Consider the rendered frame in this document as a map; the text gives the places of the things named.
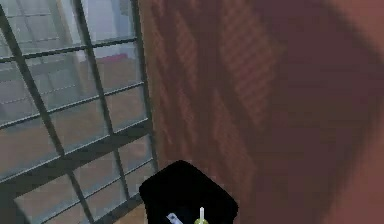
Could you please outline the black bin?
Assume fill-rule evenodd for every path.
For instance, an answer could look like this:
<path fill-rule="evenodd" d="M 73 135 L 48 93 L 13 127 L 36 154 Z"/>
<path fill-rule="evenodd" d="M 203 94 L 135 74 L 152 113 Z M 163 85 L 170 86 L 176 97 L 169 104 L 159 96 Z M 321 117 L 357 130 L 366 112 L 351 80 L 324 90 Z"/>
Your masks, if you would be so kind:
<path fill-rule="evenodd" d="M 222 187 L 192 164 L 178 160 L 145 180 L 139 193 L 148 224 L 171 224 L 175 213 L 183 224 L 194 224 L 205 209 L 209 224 L 234 224 L 239 206 Z"/>

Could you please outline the grey framed window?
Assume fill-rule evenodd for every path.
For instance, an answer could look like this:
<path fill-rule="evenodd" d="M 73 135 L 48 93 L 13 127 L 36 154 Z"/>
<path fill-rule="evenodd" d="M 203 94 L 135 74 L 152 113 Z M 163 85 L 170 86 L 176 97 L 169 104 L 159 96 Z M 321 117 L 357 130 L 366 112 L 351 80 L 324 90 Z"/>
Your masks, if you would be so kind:
<path fill-rule="evenodd" d="M 111 224 L 155 170 L 137 0 L 0 0 L 0 224 Z"/>

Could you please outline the green bottle with white top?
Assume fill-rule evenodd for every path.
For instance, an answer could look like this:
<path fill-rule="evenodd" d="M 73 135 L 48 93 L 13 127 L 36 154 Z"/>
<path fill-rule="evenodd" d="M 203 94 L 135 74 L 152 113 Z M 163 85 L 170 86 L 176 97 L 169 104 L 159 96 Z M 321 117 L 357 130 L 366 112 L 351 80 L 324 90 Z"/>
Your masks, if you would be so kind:
<path fill-rule="evenodd" d="M 194 224 L 209 224 L 205 219 L 205 209 L 203 207 L 199 209 L 199 217 L 195 220 Z"/>

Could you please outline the white flat item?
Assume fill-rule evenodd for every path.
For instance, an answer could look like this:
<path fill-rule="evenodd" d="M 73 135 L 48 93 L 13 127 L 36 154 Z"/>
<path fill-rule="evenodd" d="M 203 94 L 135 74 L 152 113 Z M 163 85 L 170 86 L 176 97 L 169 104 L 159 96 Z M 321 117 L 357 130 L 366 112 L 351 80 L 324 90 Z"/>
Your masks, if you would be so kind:
<path fill-rule="evenodd" d="M 171 224 L 183 224 L 183 222 L 177 217 L 175 213 L 168 214 L 167 219 Z"/>

